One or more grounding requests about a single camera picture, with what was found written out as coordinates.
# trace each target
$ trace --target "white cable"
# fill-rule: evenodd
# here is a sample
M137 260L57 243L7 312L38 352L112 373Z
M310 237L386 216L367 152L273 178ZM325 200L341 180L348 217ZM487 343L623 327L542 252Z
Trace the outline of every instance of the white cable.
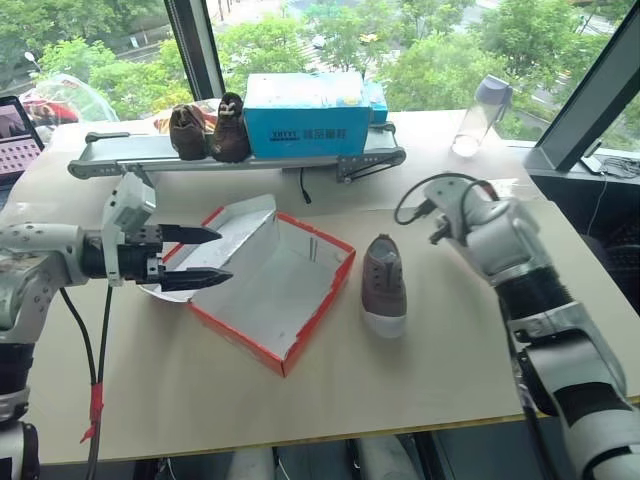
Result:
M167 457L167 467L169 467L169 475L171 475L171 480L178 480L173 474L173 467L171 467L171 459L169 457Z
M289 474L284 468L284 465L282 464L282 459L279 457L278 457L278 465L280 466L280 470L282 470L282 474L284 475L284 478L286 478L287 480L291 480L291 478L289 478Z
M600 202L602 201L602 197L604 196L604 192L607 191L607 184L608 184L608 182L607 182L607 172L603 171L602 172L602 176L604 177L604 186L602 187L602 191L600 192L600 195L598 195L598 201L596 202L596 208L594 209L593 215L591 216L591 220L589 221L589 226L587 227L587 237L591 233L591 227L593 226L593 222L596 219L596 216L598 215L598 210L600 209Z

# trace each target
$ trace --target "brown shoe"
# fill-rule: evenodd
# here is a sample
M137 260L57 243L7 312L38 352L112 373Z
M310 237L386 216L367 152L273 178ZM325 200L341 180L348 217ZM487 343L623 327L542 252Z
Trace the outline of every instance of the brown shoe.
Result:
M207 156L204 116L193 105L176 105L169 120L171 145L182 160L202 160Z
M242 106L242 99L235 93L227 92L220 100L218 123L210 146L211 155L219 162L242 162L251 154Z
M407 293L400 253L389 235L378 235L365 253L362 309L364 321L381 337L395 338L404 333Z

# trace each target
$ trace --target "gray sneaker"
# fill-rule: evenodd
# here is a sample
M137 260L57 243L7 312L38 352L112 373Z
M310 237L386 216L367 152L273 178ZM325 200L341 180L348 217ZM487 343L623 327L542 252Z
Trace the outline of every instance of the gray sneaker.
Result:
M364 321L381 337L396 338L404 333L407 292L400 253L389 235L378 235L365 254L362 309Z

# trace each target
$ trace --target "white shoe sole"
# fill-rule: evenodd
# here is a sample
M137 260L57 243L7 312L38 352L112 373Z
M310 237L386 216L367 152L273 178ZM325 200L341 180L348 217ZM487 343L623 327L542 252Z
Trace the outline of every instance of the white shoe sole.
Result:
M405 332L407 324L407 316L401 317L385 317L384 315L376 315L367 312L362 307L362 318L364 322L382 338L398 338Z

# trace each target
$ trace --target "red cable tie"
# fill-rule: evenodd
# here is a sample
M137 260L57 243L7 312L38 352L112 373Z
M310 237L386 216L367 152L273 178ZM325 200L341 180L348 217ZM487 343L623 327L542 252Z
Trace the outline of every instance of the red cable tie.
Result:
M102 403L102 383L96 383L95 385L91 385L91 404L89 405L89 420L91 421L91 426L84 432L84 436L80 443L84 442L88 438L92 438L96 433L96 425L100 423L102 418L102 408L104 407L104 403Z

